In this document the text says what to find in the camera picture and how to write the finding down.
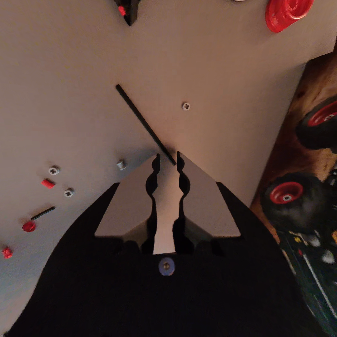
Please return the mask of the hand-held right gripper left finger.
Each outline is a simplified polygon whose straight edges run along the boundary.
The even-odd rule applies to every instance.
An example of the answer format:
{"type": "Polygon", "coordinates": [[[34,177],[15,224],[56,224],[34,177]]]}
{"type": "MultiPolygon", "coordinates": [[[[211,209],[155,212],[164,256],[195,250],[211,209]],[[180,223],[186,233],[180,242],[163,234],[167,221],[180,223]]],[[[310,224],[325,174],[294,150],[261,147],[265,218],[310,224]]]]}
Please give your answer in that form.
{"type": "Polygon", "coordinates": [[[118,185],[95,232],[96,238],[135,242],[143,254],[154,253],[157,209],[154,192],[161,158],[156,154],[118,185]]]}

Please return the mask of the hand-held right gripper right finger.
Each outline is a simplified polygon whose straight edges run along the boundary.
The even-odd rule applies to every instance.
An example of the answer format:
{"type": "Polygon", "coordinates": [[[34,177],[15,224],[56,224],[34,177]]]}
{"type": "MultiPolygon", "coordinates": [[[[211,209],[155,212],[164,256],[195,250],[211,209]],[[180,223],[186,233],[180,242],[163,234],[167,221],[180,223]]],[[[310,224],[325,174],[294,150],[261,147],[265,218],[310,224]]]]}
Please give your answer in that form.
{"type": "Polygon", "coordinates": [[[217,182],[181,152],[177,152],[178,218],[172,228],[176,254],[193,254],[206,243],[239,238],[241,233],[217,182]]]}

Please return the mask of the short black axle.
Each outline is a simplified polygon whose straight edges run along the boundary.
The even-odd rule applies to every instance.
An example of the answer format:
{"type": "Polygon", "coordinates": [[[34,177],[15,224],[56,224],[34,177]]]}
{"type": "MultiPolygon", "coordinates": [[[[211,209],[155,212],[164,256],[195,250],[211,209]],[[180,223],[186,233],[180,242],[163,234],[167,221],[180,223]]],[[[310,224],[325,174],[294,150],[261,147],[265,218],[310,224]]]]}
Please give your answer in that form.
{"type": "Polygon", "coordinates": [[[37,220],[38,218],[44,216],[45,214],[50,213],[51,211],[53,211],[53,210],[55,210],[55,209],[56,209],[55,206],[51,206],[51,207],[49,207],[49,208],[47,208],[47,209],[45,209],[45,210],[43,210],[43,211],[41,211],[41,212],[35,214],[33,217],[31,217],[31,221],[35,221],[35,220],[37,220]]]}

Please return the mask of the printed toy truck box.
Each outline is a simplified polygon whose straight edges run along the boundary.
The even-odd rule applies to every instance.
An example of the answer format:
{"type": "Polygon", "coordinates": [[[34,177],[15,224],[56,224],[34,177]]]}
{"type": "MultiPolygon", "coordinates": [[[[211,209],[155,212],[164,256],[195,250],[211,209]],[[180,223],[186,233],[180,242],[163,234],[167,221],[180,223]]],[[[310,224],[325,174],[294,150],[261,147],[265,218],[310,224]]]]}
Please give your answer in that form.
{"type": "Polygon", "coordinates": [[[251,204],[328,336],[336,336],[336,154],[335,46],[305,66],[251,204]]]}

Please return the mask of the red toy wheel rim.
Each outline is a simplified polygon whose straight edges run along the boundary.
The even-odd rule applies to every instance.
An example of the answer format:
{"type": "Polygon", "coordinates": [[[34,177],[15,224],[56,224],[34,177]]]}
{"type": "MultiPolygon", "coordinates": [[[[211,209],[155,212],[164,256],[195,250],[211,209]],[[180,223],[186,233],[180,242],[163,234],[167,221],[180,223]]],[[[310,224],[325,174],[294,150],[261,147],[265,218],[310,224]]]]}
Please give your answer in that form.
{"type": "Polygon", "coordinates": [[[304,18],[313,0],[270,0],[265,11],[265,22],[273,33],[279,33],[304,18]]]}

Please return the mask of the grey desk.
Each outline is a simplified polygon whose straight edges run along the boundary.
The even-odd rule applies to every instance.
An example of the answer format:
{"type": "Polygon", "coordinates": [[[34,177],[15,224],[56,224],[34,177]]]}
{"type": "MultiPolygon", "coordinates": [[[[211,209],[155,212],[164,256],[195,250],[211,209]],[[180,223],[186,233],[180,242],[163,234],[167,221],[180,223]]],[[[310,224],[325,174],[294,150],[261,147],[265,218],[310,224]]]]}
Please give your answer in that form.
{"type": "Polygon", "coordinates": [[[114,1],[1,1],[1,246],[13,250],[1,257],[2,331],[70,225],[161,153],[117,84],[173,155],[250,205],[305,63],[336,40],[336,1],[276,34],[266,4],[141,1],[128,26],[114,1]]]}

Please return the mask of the toy brick monster truck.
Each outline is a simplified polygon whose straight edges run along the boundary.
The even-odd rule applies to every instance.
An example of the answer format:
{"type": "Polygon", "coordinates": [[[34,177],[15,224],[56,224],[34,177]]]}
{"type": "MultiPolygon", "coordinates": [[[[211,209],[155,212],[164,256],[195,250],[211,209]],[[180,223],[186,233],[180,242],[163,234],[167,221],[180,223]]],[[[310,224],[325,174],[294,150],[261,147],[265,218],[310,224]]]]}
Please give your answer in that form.
{"type": "Polygon", "coordinates": [[[120,14],[123,16],[125,22],[128,26],[137,20],[138,6],[141,2],[140,0],[114,0],[116,3],[120,14]]]}

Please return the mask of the long black axle rod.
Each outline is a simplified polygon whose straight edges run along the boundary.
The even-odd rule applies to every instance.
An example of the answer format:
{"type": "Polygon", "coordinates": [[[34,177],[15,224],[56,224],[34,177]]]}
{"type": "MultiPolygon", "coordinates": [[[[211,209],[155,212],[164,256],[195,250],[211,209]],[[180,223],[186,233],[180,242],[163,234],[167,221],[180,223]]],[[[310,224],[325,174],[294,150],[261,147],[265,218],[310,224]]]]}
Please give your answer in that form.
{"type": "Polygon", "coordinates": [[[117,92],[120,94],[120,96],[123,98],[123,100],[125,101],[125,103],[132,110],[132,112],[134,113],[134,115],[137,117],[137,119],[140,121],[140,123],[145,128],[145,130],[149,133],[149,135],[154,140],[154,142],[158,145],[158,147],[160,148],[160,150],[166,155],[166,157],[169,159],[169,161],[171,162],[171,164],[173,166],[176,166],[177,163],[176,163],[175,159],[172,157],[172,155],[170,154],[170,152],[168,151],[168,149],[164,146],[164,144],[162,143],[162,141],[159,139],[159,137],[156,135],[156,133],[150,127],[150,125],[148,124],[148,122],[142,116],[142,114],[140,113],[140,111],[137,109],[137,107],[132,102],[132,100],[130,99],[130,97],[127,95],[127,93],[124,91],[124,89],[121,87],[121,85],[117,84],[115,86],[115,88],[116,88],[117,92]]]}

